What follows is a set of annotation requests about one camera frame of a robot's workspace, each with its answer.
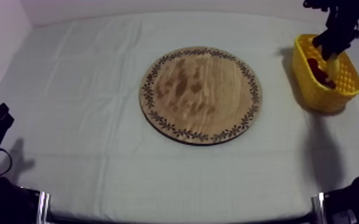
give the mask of wooden plate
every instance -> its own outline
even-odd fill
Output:
[[[146,119],[160,133],[183,143],[229,141],[249,129],[262,91],[252,69],[216,48],[192,47],[159,58],[140,87]]]

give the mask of floral border pattern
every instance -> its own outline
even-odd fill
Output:
[[[234,61],[238,68],[241,70],[242,75],[248,78],[248,84],[250,85],[249,92],[252,96],[252,106],[249,108],[247,113],[243,116],[242,120],[238,125],[234,125],[231,129],[223,130],[221,133],[208,135],[205,133],[192,132],[186,129],[178,129],[175,127],[175,124],[171,124],[167,121],[166,118],[160,116],[156,111],[154,111],[154,92],[152,86],[154,81],[159,74],[159,70],[162,65],[167,62],[174,60],[177,57],[185,55],[203,55],[210,54],[211,56],[228,59]],[[231,55],[230,53],[224,52],[218,49],[212,48],[199,48],[199,49],[183,49],[178,50],[173,53],[164,55],[159,59],[157,63],[152,67],[151,72],[147,75],[145,84],[141,88],[143,97],[146,100],[146,107],[149,109],[147,113],[151,119],[153,119],[159,126],[161,130],[166,130],[170,132],[172,136],[185,137],[187,139],[197,139],[201,143],[212,141],[213,143],[219,143],[222,141],[227,141],[249,129],[249,122],[254,119],[256,113],[259,111],[259,103],[261,101],[261,96],[259,96],[259,85],[256,82],[256,77],[250,72],[247,65],[239,60],[237,57]]]

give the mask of plastic basket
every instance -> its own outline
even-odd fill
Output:
[[[327,63],[322,59],[320,49],[312,45],[315,36],[300,35],[295,39],[292,68],[306,105],[322,113],[335,113],[359,94],[359,75],[347,54],[343,52],[338,56],[339,74],[333,80],[336,88],[330,89],[320,84],[313,76],[307,62],[308,58],[315,58],[322,71],[327,69]]]

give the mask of white tablecloth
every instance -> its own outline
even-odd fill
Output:
[[[2,144],[21,154],[14,180],[51,193],[52,211],[99,219],[212,223],[303,215],[315,193],[359,175],[359,97],[343,113],[318,116],[298,104],[292,84],[294,38],[323,29],[224,13],[36,28],[0,84],[0,103],[16,118]],[[142,115],[138,91],[147,68],[188,46],[226,50],[260,80],[260,115],[233,141],[183,145]],[[359,71],[359,40],[348,54]]]

